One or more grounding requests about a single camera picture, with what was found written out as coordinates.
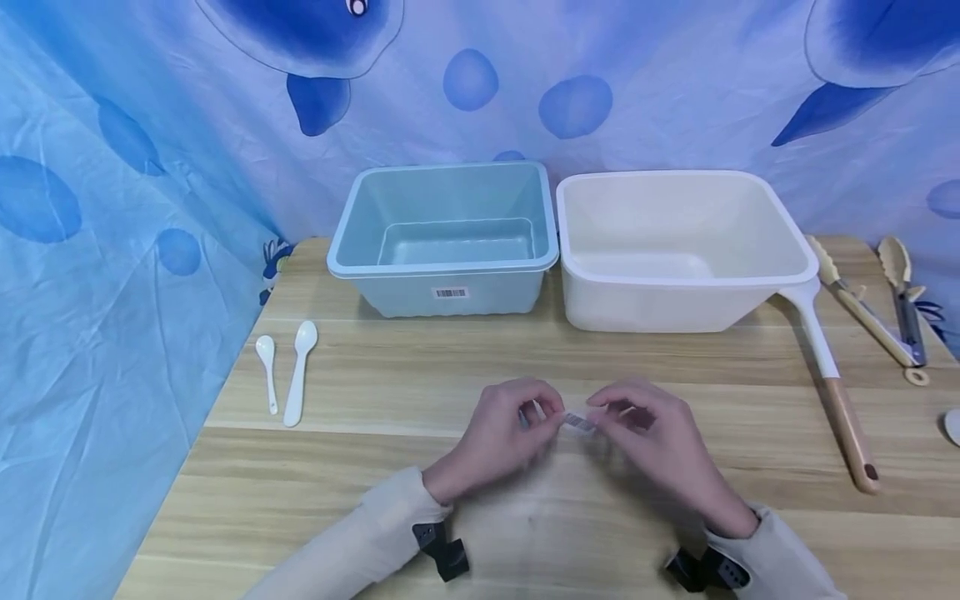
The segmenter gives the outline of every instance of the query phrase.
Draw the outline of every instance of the wooden handle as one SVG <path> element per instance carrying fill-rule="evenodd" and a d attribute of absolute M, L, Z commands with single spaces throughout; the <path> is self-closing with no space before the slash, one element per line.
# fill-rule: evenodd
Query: wooden handle
<path fill-rule="evenodd" d="M 866 306 L 857 301 L 849 291 L 843 288 L 838 288 L 834 291 L 840 303 L 853 313 L 856 319 L 867 328 L 867 331 L 870 331 L 876 340 L 880 342 L 880 345 L 886 348 L 886 350 L 890 352 L 890 355 L 893 356 L 901 366 L 916 367 L 913 355 L 904 349 L 903 346 L 897 342 L 897 339 L 884 328 L 883 323 L 880 322 L 876 315 L 867 310 Z"/>
<path fill-rule="evenodd" d="M 857 489 L 864 493 L 880 493 L 880 476 L 867 446 L 867 437 L 847 396 L 847 388 L 839 377 L 826 377 L 828 409 L 837 437 L 847 459 L 847 467 Z"/>

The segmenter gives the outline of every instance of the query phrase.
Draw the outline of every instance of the plastic basin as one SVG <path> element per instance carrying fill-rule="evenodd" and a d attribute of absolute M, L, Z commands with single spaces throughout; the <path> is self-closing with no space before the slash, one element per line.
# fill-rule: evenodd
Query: plastic basin
<path fill-rule="evenodd" d="M 529 312 L 558 256 L 546 170 L 517 161 L 361 173 L 326 264 L 414 317 Z"/>
<path fill-rule="evenodd" d="M 557 187 L 567 319 L 581 329 L 722 331 L 817 259 L 770 185 L 738 171 L 578 175 Z"/>

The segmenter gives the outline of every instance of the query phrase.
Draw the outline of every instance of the blue fabric curtain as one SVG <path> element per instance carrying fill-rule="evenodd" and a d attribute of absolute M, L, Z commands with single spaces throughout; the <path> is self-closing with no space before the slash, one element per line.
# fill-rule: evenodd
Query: blue fabric curtain
<path fill-rule="evenodd" d="M 110 598 L 358 172 L 726 168 L 957 342 L 955 0 L 0 0 L 0 589 Z"/>

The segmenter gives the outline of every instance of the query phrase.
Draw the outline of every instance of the wooden table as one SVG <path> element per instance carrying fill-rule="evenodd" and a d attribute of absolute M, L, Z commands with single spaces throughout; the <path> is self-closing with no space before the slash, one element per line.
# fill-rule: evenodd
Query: wooden table
<path fill-rule="evenodd" d="M 866 285 L 869 304 L 895 323 L 867 246 L 824 241 L 843 274 Z M 870 497 L 853 487 L 798 320 L 780 299 L 723 333 L 590 333 L 566 322 L 555 268 L 529 315 L 385 320 L 327 272 L 327 246 L 297 246 L 118 598 L 238 597 L 378 480 L 450 449 L 486 384 L 541 377 L 576 407 L 635 373 L 689 401 L 732 484 L 780 511 L 851 598 L 957 597 L 960 448 L 937 419 L 960 406 L 960 370 L 929 329 L 932 384 L 915 388 L 834 298 L 818 298 L 885 486 Z M 304 319 L 317 324 L 320 342 L 308 362 L 303 421 L 287 430 L 267 412 L 253 343 L 263 334 L 277 342 L 282 411 Z M 683 597 L 660 574 L 684 531 L 664 518 L 675 513 L 602 440 L 562 433 L 526 477 L 461 503 L 453 530 L 468 546 L 469 576 L 444 585 L 421 556 L 363 595 Z"/>

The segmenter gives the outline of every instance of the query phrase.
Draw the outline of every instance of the small label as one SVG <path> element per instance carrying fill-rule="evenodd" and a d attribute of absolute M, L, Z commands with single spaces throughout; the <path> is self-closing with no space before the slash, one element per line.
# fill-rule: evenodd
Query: small label
<path fill-rule="evenodd" d="M 567 413 L 564 416 L 564 426 L 582 436 L 593 433 L 596 428 L 593 423 L 575 413 Z"/>
<path fill-rule="evenodd" d="M 470 297 L 470 290 L 466 287 L 435 287 L 433 297 L 437 300 L 463 300 Z"/>

